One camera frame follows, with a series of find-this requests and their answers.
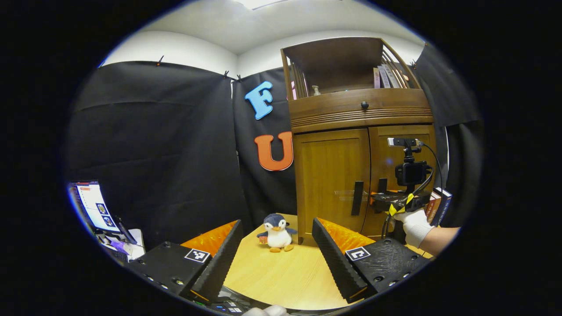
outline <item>white wall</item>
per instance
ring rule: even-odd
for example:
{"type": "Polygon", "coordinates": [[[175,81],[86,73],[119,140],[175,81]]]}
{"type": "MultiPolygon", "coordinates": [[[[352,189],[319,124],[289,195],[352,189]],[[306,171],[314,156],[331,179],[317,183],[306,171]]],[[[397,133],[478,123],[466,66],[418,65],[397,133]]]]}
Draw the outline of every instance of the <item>white wall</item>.
{"type": "Polygon", "coordinates": [[[185,34],[166,31],[135,33],[108,56],[108,65],[122,61],[158,61],[187,65],[236,77],[238,56],[223,47],[185,34]]]}
{"type": "Polygon", "coordinates": [[[381,33],[367,31],[335,30],[299,34],[276,40],[253,48],[239,56],[227,49],[191,37],[168,31],[143,31],[135,33],[116,47],[107,57],[104,65],[122,61],[158,61],[206,69],[219,74],[229,71],[231,78],[236,75],[249,76],[261,71],[282,67],[280,49],[312,40],[335,37],[380,37],[402,57],[406,63],[418,60],[424,43],[409,42],[381,33]]]}
{"type": "Polygon", "coordinates": [[[238,56],[238,73],[244,78],[245,76],[261,71],[282,67],[283,63],[280,50],[284,47],[306,43],[312,40],[355,36],[379,37],[384,39],[407,64],[410,64],[411,60],[418,60],[424,47],[424,43],[421,39],[419,43],[413,43],[390,35],[367,31],[334,30],[305,33],[276,40],[241,54],[238,56]]]}

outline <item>wooden shelf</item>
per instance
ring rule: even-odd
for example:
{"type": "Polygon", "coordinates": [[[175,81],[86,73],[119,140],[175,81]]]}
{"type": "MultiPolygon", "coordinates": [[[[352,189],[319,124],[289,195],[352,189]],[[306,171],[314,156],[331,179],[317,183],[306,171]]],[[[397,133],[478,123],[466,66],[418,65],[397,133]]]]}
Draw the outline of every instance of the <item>wooden shelf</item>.
{"type": "Polygon", "coordinates": [[[281,49],[287,91],[295,82],[297,99],[374,87],[373,68],[388,65],[403,89],[420,89],[408,66],[383,39],[345,37],[316,40],[281,49]],[[400,66],[392,60],[391,55],[400,66]],[[403,80],[400,71],[410,79],[403,80]]]}
{"type": "Polygon", "coordinates": [[[293,134],[336,128],[433,123],[423,90],[362,89],[289,101],[293,134]],[[366,101],[369,107],[361,108],[366,101]]]}

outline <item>ceiling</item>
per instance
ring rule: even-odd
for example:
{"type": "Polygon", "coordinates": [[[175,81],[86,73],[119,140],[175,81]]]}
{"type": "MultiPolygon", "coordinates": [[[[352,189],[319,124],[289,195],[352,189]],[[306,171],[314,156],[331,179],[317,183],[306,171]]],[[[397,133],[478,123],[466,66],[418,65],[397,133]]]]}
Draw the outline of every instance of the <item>ceiling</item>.
{"type": "Polygon", "coordinates": [[[197,0],[139,31],[171,31],[206,40],[240,55],[298,34],[359,30],[422,43],[412,31],[358,0],[286,0],[255,10],[234,0],[197,0]]]}

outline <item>yellow tape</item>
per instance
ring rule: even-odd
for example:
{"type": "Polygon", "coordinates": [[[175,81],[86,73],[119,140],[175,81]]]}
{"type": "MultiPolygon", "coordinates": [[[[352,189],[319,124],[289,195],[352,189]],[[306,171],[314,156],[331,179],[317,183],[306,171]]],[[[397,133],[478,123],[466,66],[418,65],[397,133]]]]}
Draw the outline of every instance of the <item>yellow tape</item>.
{"type": "Polygon", "coordinates": [[[196,293],[195,291],[193,291],[193,290],[190,290],[190,291],[191,291],[191,292],[192,292],[193,294],[195,294],[195,295],[199,296],[200,298],[202,298],[202,299],[206,300],[207,302],[209,301],[208,299],[206,299],[206,298],[204,298],[203,296],[199,295],[199,294],[198,294],[198,293],[196,293]]]}
{"type": "MultiPolygon", "coordinates": [[[[412,193],[410,193],[408,195],[408,199],[406,200],[406,204],[410,203],[411,200],[414,199],[414,195],[412,193]]],[[[406,205],[404,205],[404,207],[402,207],[399,211],[397,211],[394,208],[394,205],[390,204],[390,208],[388,209],[388,213],[390,214],[390,216],[394,216],[395,214],[398,213],[405,213],[406,212],[406,205]]]]}

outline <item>black curtain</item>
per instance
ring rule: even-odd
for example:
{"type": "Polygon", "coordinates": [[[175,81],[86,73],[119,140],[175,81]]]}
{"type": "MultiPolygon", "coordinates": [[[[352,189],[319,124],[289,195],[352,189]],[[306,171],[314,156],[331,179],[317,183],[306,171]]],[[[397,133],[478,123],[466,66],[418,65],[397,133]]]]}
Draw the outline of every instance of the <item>black curtain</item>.
{"type": "Polygon", "coordinates": [[[99,68],[77,98],[66,178],[98,179],[110,212],[148,249],[241,219],[230,78],[176,64],[99,68]]]}
{"type": "Polygon", "coordinates": [[[294,164],[281,171],[264,169],[259,163],[254,142],[258,136],[272,135],[271,157],[273,160],[283,158],[283,144],[278,135],[291,131],[286,90],[282,67],[233,82],[234,129],[240,171],[246,201],[256,226],[262,224],[264,217],[271,213],[297,214],[294,164]],[[244,97],[264,81],[273,85],[269,89],[273,110],[256,120],[252,104],[244,97]]]}
{"type": "Polygon", "coordinates": [[[432,108],[442,166],[447,161],[443,140],[448,140],[449,164],[443,167],[443,177],[453,198],[441,226],[459,227],[478,198],[484,158],[482,116],[474,93],[457,75],[449,59],[431,44],[424,47],[414,71],[432,108]]]}

